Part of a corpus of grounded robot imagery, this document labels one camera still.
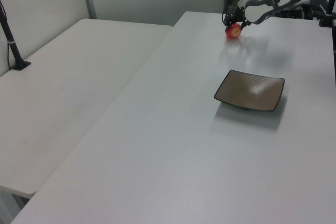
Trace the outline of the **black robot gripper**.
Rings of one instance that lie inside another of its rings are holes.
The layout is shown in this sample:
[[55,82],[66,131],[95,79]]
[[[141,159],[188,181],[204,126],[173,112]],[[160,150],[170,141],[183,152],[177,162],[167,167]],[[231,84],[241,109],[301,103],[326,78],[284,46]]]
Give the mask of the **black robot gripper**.
[[226,26],[225,30],[229,31],[229,29],[234,23],[239,22],[242,22],[240,25],[241,29],[244,29],[245,27],[251,25],[251,22],[246,19],[243,10],[240,9],[238,6],[235,7],[232,6],[226,11],[225,14],[225,26]]

